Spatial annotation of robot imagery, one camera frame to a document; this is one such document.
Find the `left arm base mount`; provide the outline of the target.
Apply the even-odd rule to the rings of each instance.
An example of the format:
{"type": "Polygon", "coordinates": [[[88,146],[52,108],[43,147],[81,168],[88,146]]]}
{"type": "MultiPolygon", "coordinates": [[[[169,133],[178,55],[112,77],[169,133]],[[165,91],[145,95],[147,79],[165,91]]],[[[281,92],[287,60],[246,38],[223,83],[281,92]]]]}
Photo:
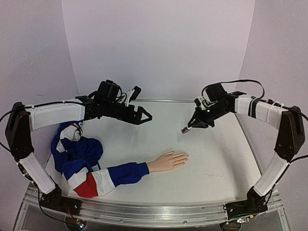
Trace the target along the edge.
{"type": "Polygon", "coordinates": [[[62,190],[56,186],[50,193],[42,193],[39,196],[39,205],[53,211],[76,216],[80,213],[82,201],[75,198],[62,196],[62,190]]]}

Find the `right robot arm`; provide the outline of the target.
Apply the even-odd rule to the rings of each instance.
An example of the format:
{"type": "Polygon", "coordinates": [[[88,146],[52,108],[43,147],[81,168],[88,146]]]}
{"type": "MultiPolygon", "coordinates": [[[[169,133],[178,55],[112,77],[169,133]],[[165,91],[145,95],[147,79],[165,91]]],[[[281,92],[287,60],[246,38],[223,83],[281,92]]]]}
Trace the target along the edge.
{"type": "Polygon", "coordinates": [[[268,209],[275,186],[289,166],[298,160],[295,155],[306,139],[303,120],[307,116],[297,106],[287,107],[241,91],[228,93],[222,85],[219,82],[202,89],[201,96],[194,100],[195,112],[181,132],[185,134],[192,128],[214,127],[215,120],[228,113],[246,115],[277,129],[273,157],[260,179],[247,192],[247,199],[224,206],[229,218],[256,215],[268,209]]]}

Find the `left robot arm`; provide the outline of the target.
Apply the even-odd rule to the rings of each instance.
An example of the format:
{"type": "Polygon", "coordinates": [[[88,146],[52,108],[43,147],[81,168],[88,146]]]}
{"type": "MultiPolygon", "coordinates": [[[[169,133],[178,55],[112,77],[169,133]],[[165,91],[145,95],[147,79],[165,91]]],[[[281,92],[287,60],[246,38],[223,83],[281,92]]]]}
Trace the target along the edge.
{"type": "Polygon", "coordinates": [[[47,194],[45,200],[54,210],[61,210],[65,200],[54,190],[56,184],[39,163],[34,154],[31,132],[51,125],[70,121],[92,120],[110,117],[141,125],[152,120],[152,115],[143,107],[130,104],[136,100],[141,89],[135,86],[123,93],[119,85],[111,80],[102,81],[98,89],[89,96],[76,96],[68,101],[23,105],[17,102],[7,114],[9,119],[5,137],[9,152],[29,179],[47,194]]]}

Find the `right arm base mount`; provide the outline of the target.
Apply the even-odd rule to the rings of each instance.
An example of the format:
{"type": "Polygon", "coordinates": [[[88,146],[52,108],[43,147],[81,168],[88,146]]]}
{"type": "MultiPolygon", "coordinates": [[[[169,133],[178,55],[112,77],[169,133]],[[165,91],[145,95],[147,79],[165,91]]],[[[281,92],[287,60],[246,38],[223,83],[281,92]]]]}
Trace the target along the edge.
{"type": "Polygon", "coordinates": [[[227,203],[223,206],[223,209],[227,212],[228,220],[257,215],[267,211],[269,199],[266,199],[266,197],[270,197],[271,194],[272,189],[264,196],[260,196],[252,187],[247,192],[246,200],[227,203]]]}

